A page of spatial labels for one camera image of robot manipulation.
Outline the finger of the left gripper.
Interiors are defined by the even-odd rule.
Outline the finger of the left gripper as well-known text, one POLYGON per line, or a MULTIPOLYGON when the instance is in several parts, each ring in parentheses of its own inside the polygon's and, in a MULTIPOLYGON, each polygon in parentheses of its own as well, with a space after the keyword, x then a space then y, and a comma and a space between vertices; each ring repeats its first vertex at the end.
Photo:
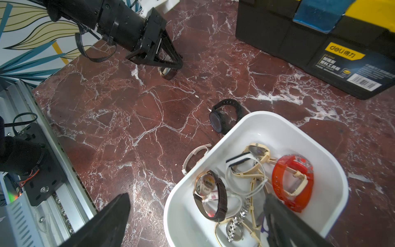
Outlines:
POLYGON ((173 66, 165 66, 165 68, 179 70, 183 66, 182 56, 176 51, 166 30, 164 30, 162 36, 161 48, 159 49, 158 55, 160 59, 172 62, 173 66))

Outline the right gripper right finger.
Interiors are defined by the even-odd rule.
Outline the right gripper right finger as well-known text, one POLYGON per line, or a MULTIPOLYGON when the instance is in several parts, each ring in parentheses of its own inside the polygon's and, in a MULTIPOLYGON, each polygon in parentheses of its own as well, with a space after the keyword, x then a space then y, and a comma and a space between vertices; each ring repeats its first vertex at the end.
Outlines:
POLYGON ((326 240, 274 195, 266 196, 263 212, 270 247, 329 247, 326 240))

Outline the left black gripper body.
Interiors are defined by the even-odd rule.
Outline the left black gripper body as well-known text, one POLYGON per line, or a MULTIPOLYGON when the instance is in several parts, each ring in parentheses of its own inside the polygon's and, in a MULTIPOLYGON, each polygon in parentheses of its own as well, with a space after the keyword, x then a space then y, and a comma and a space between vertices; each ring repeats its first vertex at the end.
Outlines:
POLYGON ((144 32, 134 50, 126 55, 126 59, 138 65, 173 66, 172 62, 159 58, 162 36, 166 27, 165 19, 152 8, 144 25, 144 32))

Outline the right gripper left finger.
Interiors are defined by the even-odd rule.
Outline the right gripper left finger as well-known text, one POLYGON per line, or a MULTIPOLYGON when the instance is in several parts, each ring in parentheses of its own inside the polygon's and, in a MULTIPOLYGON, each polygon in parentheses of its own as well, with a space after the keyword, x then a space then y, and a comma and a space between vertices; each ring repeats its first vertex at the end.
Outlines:
POLYGON ((119 194, 61 246, 120 247, 130 210, 129 194, 119 194))

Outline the dark brown strap watch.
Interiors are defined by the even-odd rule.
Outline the dark brown strap watch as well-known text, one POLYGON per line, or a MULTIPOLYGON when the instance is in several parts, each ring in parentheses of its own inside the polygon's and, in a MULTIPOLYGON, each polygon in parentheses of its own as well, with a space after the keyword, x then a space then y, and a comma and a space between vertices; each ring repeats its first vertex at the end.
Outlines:
POLYGON ((165 68, 165 67, 160 67, 158 68, 159 74, 161 75, 162 78, 166 80, 171 80, 173 79, 176 74, 178 73, 179 70, 174 69, 174 68, 165 68))

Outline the red transparent watch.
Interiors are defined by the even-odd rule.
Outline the red transparent watch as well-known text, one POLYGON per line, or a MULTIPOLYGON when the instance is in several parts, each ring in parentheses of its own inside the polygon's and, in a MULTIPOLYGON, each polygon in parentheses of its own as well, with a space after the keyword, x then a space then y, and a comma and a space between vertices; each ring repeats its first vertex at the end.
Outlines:
POLYGON ((313 166, 301 155, 284 155, 276 162, 271 181, 276 196, 289 209, 300 213, 307 206, 312 194, 313 166))

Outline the beige looped watch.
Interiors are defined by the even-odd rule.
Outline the beige looped watch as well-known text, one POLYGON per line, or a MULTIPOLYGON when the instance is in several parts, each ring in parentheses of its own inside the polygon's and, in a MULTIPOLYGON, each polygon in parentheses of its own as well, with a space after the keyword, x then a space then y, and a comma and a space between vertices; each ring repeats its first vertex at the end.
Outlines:
POLYGON ((244 231, 247 230, 249 235, 253 238, 253 240, 257 243, 257 247, 262 247, 262 241, 260 237, 256 234, 255 230, 249 227, 244 221, 246 219, 247 213, 249 212, 251 216, 254 216, 254 207, 253 207, 253 196, 256 193, 253 192, 249 197, 243 200, 240 195, 231 192, 231 197, 236 197, 240 201, 240 208, 236 211, 232 216, 226 217, 220 223, 216 223, 214 228, 215 239, 219 247, 222 247, 222 242, 218 236, 218 228, 221 225, 226 224, 226 237, 229 243, 235 241, 241 241, 243 239, 244 231))

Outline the beige square watch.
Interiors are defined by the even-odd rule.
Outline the beige square watch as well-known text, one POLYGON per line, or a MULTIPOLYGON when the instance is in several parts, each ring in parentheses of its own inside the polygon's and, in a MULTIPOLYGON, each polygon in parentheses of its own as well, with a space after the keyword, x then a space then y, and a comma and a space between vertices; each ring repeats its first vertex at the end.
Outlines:
POLYGON ((275 158, 271 158, 271 152, 269 148, 265 145, 259 143, 252 143, 248 145, 244 152, 229 158, 226 161, 226 164, 231 169, 232 174, 238 178, 266 178, 265 170, 263 164, 267 163, 270 165, 276 165, 277 160, 275 158), (247 162, 254 161, 254 165, 247 171, 237 172, 236 167, 247 162))

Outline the white pink watch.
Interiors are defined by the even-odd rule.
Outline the white pink watch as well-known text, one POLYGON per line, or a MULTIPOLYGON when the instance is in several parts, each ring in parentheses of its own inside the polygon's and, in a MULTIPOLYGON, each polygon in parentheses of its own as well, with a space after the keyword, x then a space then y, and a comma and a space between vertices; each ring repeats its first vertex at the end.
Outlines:
POLYGON ((225 181, 227 186, 212 170, 198 175, 194 183, 193 198, 200 213, 210 221, 224 221, 228 213, 228 192, 226 187, 228 187, 236 195, 243 196, 246 199, 253 197, 253 195, 259 192, 268 181, 268 178, 264 172, 263 163, 268 161, 269 157, 270 156, 268 154, 265 154, 261 158, 258 158, 251 152, 245 152, 228 159, 226 161, 227 168, 225 171, 225 181), (237 166, 250 160, 255 162, 252 168, 244 172, 236 171, 237 166), (241 179, 260 179, 262 182, 259 184, 258 188, 253 189, 251 192, 237 191, 236 188, 231 184, 231 176, 241 179), (217 192, 218 200, 217 209, 213 213, 210 213, 203 205, 203 202, 204 200, 208 199, 209 196, 215 191, 217 192))

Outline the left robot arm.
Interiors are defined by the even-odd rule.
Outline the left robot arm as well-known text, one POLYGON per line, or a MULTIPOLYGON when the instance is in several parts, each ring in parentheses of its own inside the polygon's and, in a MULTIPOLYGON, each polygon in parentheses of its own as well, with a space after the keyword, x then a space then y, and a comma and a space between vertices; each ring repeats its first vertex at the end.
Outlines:
POLYGON ((182 56, 174 48, 166 31, 167 22, 160 14, 168 12, 178 1, 138 3, 142 7, 139 13, 125 1, 36 1, 46 8, 53 22, 64 17, 78 25, 75 40, 85 57, 81 36, 95 29, 109 45, 128 50, 126 59, 135 64, 181 69, 182 56))

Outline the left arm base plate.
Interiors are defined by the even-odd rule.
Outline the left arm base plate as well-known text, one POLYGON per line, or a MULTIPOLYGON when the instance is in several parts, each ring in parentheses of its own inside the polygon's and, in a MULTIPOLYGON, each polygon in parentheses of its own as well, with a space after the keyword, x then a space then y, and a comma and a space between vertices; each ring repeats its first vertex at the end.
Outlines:
POLYGON ((66 175, 42 128, 34 120, 5 123, 1 118, 1 171, 18 175, 20 190, 39 206, 66 182, 66 175))

